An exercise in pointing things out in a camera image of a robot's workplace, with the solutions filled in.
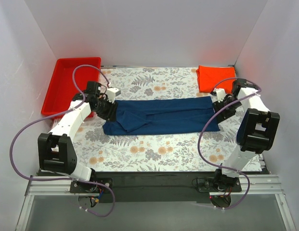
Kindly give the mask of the navy blue t shirt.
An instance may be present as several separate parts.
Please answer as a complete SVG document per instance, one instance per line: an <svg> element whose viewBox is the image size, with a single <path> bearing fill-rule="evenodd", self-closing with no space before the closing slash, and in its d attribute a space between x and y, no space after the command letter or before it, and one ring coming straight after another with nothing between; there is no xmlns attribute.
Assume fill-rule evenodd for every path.
<svg viewBox="0 0 299 231"><path fill-rule="evenodd" d="M166 135L201 132L214 115L209 96L200 98L117 100L116 120L103 125L105 135Z"/></svg>

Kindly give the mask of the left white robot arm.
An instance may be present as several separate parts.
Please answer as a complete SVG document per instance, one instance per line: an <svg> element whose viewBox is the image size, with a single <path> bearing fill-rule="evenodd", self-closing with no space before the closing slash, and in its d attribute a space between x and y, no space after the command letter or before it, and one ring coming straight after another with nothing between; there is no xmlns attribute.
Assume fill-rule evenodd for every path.
<svg viewBox="0 0 299 231"><path fill-rule="evenodd" d="M91 113L105 121L116 120L118 103L115 98L121 92L118 88L107 88L101 92L101 86L98 82L89 81L86 89L73 97L70 112L65 113L49 133L38 137L40 169L81 180L81 187L89 193L97 189L98 181L93 178L93 169L78 162L73 139Z"/></svg>

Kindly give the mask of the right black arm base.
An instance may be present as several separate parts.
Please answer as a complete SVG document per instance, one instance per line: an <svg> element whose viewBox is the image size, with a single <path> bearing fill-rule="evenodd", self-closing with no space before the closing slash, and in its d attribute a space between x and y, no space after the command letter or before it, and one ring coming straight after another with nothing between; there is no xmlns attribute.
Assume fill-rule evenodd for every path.
<svg viewBox="0 0 299 231"><path fill-rule="evenodd" d="M214 181L213 178L194 178L191 184L192 187L195 188L200 193L210 193L210 192L239 193L242 191L242 187L239 180L237 180L236 183L232 185L229 183L220 183Z"/></svg>

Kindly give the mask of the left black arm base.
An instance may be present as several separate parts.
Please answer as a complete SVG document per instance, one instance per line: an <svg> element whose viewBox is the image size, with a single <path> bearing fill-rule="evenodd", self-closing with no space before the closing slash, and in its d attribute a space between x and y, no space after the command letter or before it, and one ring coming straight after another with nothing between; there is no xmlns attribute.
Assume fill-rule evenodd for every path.
<svg viewBox="0 0 299 231"><path fill-rule="evenodd" d="M113 179L112 178L97 178L93 180L99 184L103 184L109 188L112 188ZM96 185L88 182L72 181L70 185L70 193L100 193L105 190L104 186Z"/></svg>

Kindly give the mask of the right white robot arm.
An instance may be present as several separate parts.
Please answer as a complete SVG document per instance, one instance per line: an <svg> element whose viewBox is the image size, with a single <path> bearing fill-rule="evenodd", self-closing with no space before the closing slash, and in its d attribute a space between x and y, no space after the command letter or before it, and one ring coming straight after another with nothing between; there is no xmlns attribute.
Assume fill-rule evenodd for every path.
<svg viewBox="0 0 299 231"><path fill-rule="evenodd" d="M277 132L280 115L270 111L260 98L261 89L246 79L234 79L231 93L215 87L211 94L217 97L213 103L218 123L227 120L242 106L245 114L236 135L236 147L233 153L219 169L219 175L213 179L214 188L226 190L230 179L239 177L246 164L257 154L271 149Z"/></svg>

